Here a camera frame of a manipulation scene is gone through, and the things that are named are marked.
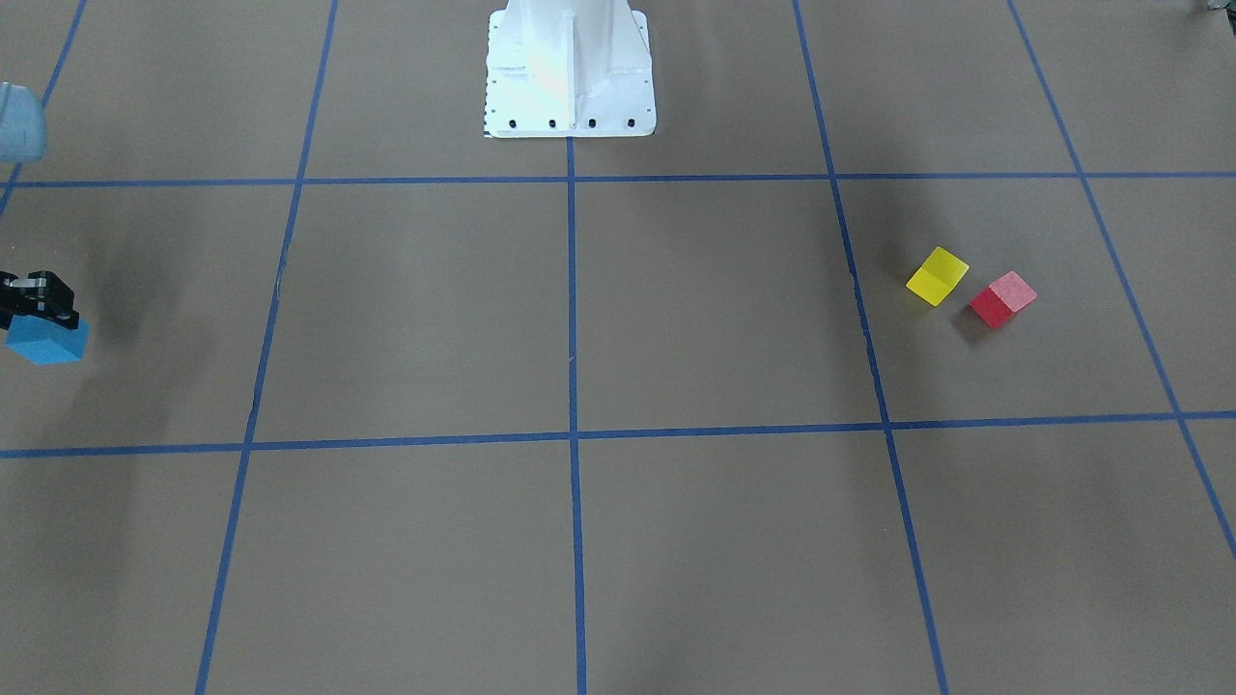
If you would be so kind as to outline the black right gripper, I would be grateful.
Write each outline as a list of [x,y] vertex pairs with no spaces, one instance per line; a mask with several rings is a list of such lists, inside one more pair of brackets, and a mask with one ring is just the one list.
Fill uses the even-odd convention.
[[28,291],[14,287],[16,275],[1,273],[1,329],[12,328],[14,317],[37,317],[54,322],[67,330],[80,328],[79,313],[74,309],[74,291],[54,272],[35,271],[28,279],[35,283]]

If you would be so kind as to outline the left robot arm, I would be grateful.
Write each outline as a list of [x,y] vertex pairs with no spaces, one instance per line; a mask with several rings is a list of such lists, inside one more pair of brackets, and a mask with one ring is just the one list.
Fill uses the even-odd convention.
[[47,151],[47,120],[42,100],[25,85],[1,84],[1,162],[40,161]]

